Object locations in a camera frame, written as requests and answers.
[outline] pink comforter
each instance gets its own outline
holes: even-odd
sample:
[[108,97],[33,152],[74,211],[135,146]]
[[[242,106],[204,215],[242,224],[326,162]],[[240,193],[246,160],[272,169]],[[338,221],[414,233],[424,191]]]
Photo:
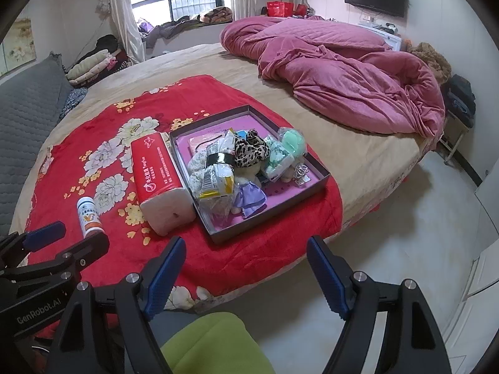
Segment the pink comforter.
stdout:
[[286,80],[303,104],[332,120],[383,134],[439,138],[445,108],[431,70],[394,52],[374,32],[330,21],[251,17],[220,35],[231,53],[259,61],[265,79]]

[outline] tissue package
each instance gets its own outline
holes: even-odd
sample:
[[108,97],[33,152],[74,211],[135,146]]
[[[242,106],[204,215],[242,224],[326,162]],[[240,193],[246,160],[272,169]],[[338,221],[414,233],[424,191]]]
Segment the tissue package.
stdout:
[[131,143],[133,176],[144,218],[160,236],[196,218],[193,200],[159,132]]

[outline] black tape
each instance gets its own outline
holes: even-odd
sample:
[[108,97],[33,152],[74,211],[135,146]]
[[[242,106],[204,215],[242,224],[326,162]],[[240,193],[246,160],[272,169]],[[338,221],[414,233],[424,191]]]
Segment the black tape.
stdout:
[[228,153],[212,153],[206,158],[206,167],[217,165],[229,165],[235,167],[235,156]]

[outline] tile floor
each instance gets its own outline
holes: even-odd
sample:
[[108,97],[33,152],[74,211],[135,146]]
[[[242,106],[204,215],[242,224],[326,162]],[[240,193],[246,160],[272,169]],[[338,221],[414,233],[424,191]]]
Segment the tile floor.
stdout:
[[[443,330],[472,260],[491,244],[477,237],[481,206],[475,189],[462,170],[445,166],[430,152],[377,212],[366,215],[330,248],[377,281],[415,279]],[[233,312],[245,322],[277,374],[321,373],[343,327],[306,261],[216,310]],[[378,314],[363,373],[374,372],[385,319]]]

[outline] beige bed sheet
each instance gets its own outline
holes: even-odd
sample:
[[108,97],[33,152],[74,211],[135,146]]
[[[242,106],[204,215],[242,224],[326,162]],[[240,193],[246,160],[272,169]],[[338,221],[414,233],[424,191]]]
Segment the beige bed sheet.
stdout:
[[380,136],[338,125],[293,98],[289,84],[260,79],[254,62],[226,52],[220,44],[199,45],[135,65],[91,87],[82,103],[43,144],[17,202],[11,232],[24,232],[47,147],[61,143],[76,127],[110,104],[198,74],[209,74],[247,93],[302,131],[338,183],[344,228],[387,197],[418,162],[428,144],[418,135]]

